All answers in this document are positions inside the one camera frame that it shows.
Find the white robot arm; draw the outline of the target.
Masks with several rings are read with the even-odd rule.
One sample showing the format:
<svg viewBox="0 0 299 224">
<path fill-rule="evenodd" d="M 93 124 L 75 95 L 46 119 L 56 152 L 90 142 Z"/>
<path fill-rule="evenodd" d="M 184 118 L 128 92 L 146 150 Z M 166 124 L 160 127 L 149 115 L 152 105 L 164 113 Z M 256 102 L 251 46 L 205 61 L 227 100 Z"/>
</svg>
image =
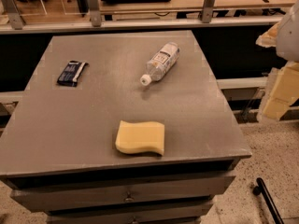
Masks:
<svg viewBox="0 0 299 224">
<path fill-rule="evenodd" d="M 264 48 L 274 47 L 277 56 L 287 61 L 282 68 L 273 68 L 268 75 L 257 116 L 260 122 L 279 121 L 299 99 L 299 1 L 281 21 L 260 35 L 256 44 Z"/>
</svg>

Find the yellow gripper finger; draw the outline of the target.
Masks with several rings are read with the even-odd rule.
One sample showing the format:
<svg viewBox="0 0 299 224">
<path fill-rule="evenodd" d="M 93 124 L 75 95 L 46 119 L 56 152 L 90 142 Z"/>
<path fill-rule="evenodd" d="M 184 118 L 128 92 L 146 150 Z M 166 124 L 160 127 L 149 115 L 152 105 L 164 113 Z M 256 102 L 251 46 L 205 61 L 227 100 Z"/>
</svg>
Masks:
<svg viewBox="0 0 299 224">
<path fill-rule="evenodd" d="M 280 118 L 299 99 L 299 63 L 287 62 L 277 77 L 262 114 L 274 120 Z"/>
<path fill-rule="evenodd" d="M 256 44 L 264 48 L 274 47 L 277 44 L 278 27 L 279 22 L 260 35 L 256 40 Z"/>
</svg>

